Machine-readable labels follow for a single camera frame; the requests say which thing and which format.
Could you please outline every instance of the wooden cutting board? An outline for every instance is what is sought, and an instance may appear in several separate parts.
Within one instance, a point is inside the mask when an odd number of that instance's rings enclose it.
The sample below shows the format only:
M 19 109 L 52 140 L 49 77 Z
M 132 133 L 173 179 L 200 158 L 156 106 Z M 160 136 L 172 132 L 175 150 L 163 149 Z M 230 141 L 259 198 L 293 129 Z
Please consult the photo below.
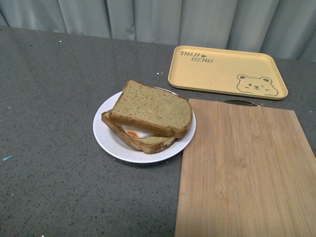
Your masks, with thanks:
M 316 236 L 316 160 L 294 111 L 189 103 L 175 235 Z

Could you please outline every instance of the sandwich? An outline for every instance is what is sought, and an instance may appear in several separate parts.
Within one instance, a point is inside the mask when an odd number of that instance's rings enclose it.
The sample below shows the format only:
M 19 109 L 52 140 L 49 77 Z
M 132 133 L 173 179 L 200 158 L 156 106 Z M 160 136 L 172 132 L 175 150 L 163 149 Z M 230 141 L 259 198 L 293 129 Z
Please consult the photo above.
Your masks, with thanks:
M 129 80 L 101 119 L 130 147 L 155 154 L 187 134 L 193 112 L 183 97 Z

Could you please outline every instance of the bear cartoon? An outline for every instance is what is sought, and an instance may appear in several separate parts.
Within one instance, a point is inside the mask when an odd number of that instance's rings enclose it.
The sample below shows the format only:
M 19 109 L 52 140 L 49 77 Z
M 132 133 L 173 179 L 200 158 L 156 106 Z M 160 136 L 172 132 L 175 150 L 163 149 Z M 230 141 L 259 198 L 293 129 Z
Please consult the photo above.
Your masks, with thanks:
M 238 75 L 239 83 L 237 89 L 243 93 L 255 94 L 255 95 L 278 95 L 278 90 L 272 85 L 270 78 L 250 78 L 246 75 Z

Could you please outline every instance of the curtain fold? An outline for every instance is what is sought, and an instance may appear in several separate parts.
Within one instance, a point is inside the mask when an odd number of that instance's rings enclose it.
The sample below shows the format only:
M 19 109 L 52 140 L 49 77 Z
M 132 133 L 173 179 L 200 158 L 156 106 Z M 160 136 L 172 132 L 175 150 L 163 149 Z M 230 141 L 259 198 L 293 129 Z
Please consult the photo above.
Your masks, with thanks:
M 67 32 L 110 38 L 110 25 L 103 0 L 58 0 Z
M 316 61 L 316 0 L 0 0 L 0 26 Z
M 8 24 L 5 22 L 5 19 L 2 16 L 1 11 L 0 11 L 0 26 L 8 26 Z
M 179 43 L 226 48 L 236 4 L 237 0 L 183 0 Z

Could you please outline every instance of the plastic tray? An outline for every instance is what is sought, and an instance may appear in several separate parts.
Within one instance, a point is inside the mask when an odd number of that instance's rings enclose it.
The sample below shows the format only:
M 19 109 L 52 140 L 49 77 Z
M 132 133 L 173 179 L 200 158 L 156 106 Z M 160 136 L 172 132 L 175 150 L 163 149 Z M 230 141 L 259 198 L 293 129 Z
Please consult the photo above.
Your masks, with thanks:
M 273 100 L 288 94 L 273 58 L 263 53 L 178 46 L 168 81 L 182 89 Z

